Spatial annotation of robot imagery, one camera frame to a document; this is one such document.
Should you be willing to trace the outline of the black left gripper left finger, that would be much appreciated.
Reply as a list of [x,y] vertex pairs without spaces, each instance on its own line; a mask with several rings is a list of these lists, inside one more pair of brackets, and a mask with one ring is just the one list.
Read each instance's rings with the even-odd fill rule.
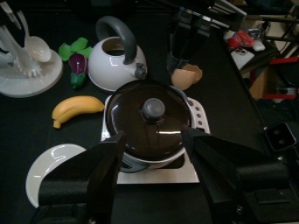
[[126,137],[115,134],[44,177],[38,224],[111,224]]

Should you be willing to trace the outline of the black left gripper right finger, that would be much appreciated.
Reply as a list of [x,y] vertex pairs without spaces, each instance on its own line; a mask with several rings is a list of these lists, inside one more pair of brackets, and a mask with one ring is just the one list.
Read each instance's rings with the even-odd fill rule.
[[215,224],[293,220],[293,188],[282,162],[198,129],[182,132]]

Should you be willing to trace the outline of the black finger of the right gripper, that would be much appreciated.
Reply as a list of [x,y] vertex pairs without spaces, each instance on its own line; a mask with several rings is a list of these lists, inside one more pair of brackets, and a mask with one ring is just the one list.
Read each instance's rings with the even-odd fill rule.
[[187,45],[182,53],[182,65],[186,66],[194,54],[201,50],[207,38],[211,35],[211,24],[210,23],[197,23],[191,27],[191,34],[187,40]]
[[181,17],[173,25],[170,36],[170,52],[167,55],[167,71],[171,74],[182,66],[187,24]]

